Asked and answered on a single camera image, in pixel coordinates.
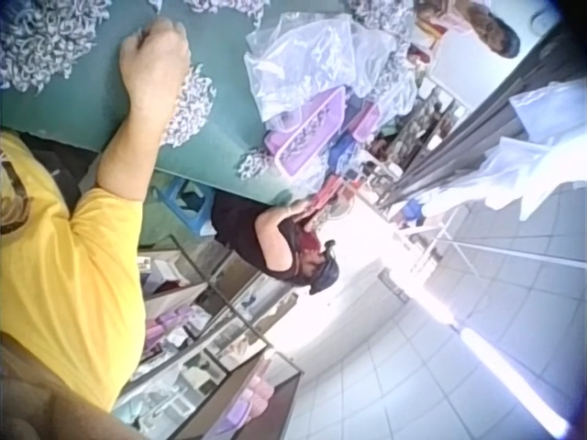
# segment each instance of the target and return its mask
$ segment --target white tiled wall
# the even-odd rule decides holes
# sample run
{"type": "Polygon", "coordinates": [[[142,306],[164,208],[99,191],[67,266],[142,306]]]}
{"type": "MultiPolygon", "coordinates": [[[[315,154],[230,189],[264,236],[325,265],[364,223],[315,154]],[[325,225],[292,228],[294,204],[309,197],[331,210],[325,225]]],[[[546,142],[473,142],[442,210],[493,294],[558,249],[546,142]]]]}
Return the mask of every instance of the white tiled wall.
{"type": "MultiPolygon", "coordinates": [[[[549,197],[526,223],[519,205],[473,206],[456,239],[585,260],[584,190],[549,197]]],[[[584,393],[585,272],[453,249],[426,283],[498,347],[537,393],[571,419],[584,393]]],[[[550,438],[446,326],[409,303],[368,341],[300,390],[289,440],[550,438]]]]}

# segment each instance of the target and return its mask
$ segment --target man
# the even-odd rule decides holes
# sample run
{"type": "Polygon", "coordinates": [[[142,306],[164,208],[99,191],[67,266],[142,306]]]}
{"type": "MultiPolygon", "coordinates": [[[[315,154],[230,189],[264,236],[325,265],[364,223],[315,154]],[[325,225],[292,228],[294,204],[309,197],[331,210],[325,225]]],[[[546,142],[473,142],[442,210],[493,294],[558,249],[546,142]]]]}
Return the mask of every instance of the man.
{"type": "Polygon", "coordinates": [[[492,14],[491,0],[424,0],[416,6],[418,18],[459,33],[474,32],[493,52],[515,58],[520,38],[505,22],[492,14]]]}
{"type": "Polygon", "coordinates": [[[216,241],[276,280],[310,286],[314,295],[336,282],[338,264],[334,241],[321,251],[316,235],[302,226],[309,207],[308,202],[271,207],[217,192],[212,207],[216,241]]]}
{"type": "Polygon", "coordinates": [[[168,19],[124,41],[130,111],[71,214],[20,139],[2,134],[2,438],[142,438],[107,412],[145,340],[142,202],[190,57],[168,19]]]}

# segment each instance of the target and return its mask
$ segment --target green table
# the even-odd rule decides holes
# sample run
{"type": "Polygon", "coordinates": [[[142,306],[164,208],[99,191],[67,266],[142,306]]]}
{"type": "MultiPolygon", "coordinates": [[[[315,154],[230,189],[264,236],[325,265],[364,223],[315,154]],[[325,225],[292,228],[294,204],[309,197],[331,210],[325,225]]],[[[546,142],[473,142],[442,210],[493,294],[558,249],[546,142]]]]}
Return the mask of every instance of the green table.
{"type": "MultiPolygon", "coordinates": [[[[338,0],[274,0],[265,19],[276,21],[284,11],[338,12],[342,7],[338,0]]],[[[78,60],[69,80],[54,76],[39,95],[2,92],[3,126],[82,149],[105,147],[128,110],[118,46],[155,17],[147,0],[117,0],[109,10],[110,18],[97,29],[96,47],[78,60]]],[[[243,61],[251,19],[226,9],[195,14],[182,0],[164,0],[161,14],[184,23],[193,63],[204,64],[203,74],[213,79],[217,96],[202,131],[179,148],[163,148],[157,168],[265,203],[289,198],[292,185],[284,177],[266,173],[241,181],[236,175],[243,152],[261,144],[265,132],[243,61]]]]}

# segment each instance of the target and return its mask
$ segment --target fluorescent light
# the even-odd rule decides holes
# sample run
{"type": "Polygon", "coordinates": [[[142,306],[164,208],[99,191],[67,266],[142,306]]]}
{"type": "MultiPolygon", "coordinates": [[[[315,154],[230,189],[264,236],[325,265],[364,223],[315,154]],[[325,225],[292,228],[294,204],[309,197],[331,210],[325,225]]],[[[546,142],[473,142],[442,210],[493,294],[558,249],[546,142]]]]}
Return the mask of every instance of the fluorescent light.
{"type": "MultiPolygon", "coordinates": [[[[407,293],[408,296],[411,296],[409,291],[406,291],[405,293],[407,293]]],[[[440,302],[434,295],[431,295],[427,291],[421,291],[417,295],[411,297],[440,323],[445,325],[457,324],[455,322],[455,317],[452,315],[449,308],[440,302]]]]}
{"type": "Polygon", "coordinates": [[[551,435],[556,438],[563,438],[566,435],[570,428],[569,423],[532,390],[495,348],[470,328],[463,329],[460,338],[551,435]]]}

